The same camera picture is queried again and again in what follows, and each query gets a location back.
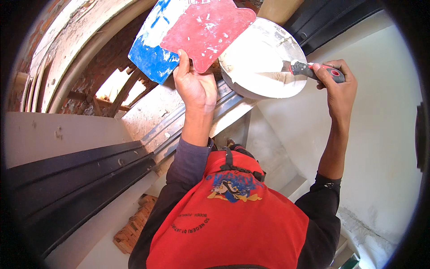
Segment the putty knife handle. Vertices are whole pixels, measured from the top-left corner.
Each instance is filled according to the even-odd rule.
[[[340,70],[327,65],[321,65],[321,67],[329,72],[329,74],[332,76],[333,80],[336,83],[345,82],[345,76],[342,72],[340,72]],[[319,80],[312,69],[312,64],[308,64],[305,62],[292,62],[289,68],[290,68],[290,72],[295,76],[305,75],[315,80]]]

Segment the worker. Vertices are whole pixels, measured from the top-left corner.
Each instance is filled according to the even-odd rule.
[[[166,186],[130,255],[129,268],[327,268],[339,241],[336,217],[357,81],[344,60],[337,84],[314,64],[327,88],[332,127],[310,191],[292,203],[264,184],[265,172],[242,146],[217,151],[209,140],[217,88],[179,50],[173,71],[185,123]]]

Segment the putty knife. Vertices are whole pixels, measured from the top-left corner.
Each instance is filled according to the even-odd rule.
[[[305,75],[315,80],[319,80],[312,69],[313,63],[299,62],[298,60],[292,60],[291,62],[289,61],[283,61],[283,62],[284,62],[284,66],[282,67],[281,72],[291,72],[291,74],[295,76]],[[340,72],[340,70],[327,65],[321,65],[321,67],[329,72],[329,74],[332,76],[333,80],[336,83],[345,82],[345,76],[342,72]]]

